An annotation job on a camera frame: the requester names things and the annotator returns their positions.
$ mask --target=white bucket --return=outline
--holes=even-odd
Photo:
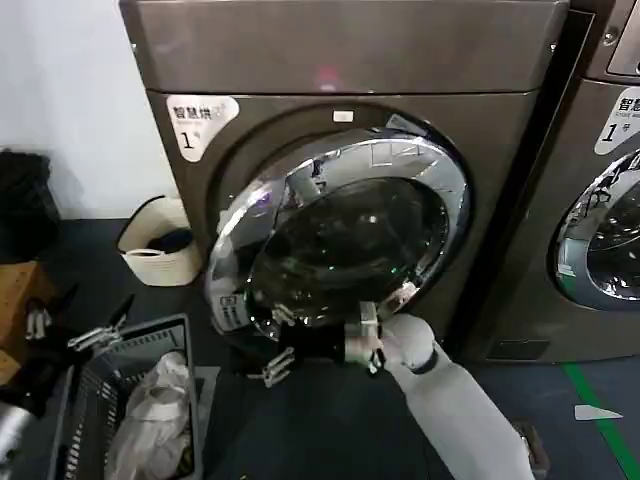
[[[175,287],[191,283],[198,275],[202,258],[195,241],[174,253],[147,248],[150,240],[178,228],[191,228],[182,201],[156,197],[142,204],[120,233],[118,250],[142,283]]]

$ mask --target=number 1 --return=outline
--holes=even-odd
[[[182,132],[180,135],[184,137],[184,148],[193,148],[193,145],[189,143],[189,136],[185,132]]]
[[[611,142],[613,141],[611,137],[613,137],[613,132],[616,131],[616,128],[618,127],[617,123],[613,123],[611,125],[609,125],[609,128],[611,130],[609,130],[609,135],[607,135],[605,138],[602,139],[603,142]]]

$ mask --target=front-loading washing machine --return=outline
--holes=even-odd
[[[578,47],[534,172],[478,271],[461,317],[464,355],[515,361],[640,353],[640,5],[572,2],[563,33]]]
[[[380,318],[412,309],[441,338],[567,3],[121,9],[210,254],[217,329],[268,356],[284,324],[330,326],[373,302]]]

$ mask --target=washing machine door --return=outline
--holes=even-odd
[[[277,340],[310,328],[384,319],[428,287],[469,214],[456,155],[389,128],[326,135],[272,163],[225,213],[207,272],[214,324]]]
[[[573,301],[640,309],[640,153],[611,166],[573,205],[558,234],[555,275]]]

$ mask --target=laundry basket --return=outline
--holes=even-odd
[[[191,447],[185,451],[174,479],[198,480],[202,459],[197,432],[197,401],[186,315],[175,315],[122,331],[122,341],[66,377],[48,480],[104,478],[107,452],[124,418],[129,395],[167,352],[184,353],[191,373]]]
[[[202,259],[195,241],[174,253],[147,248],[149,241],[178,228],[191,228],[182,200],[161,196],[140,206],[120,233],[118,250],[142,283],[175,287],[198,275]]]

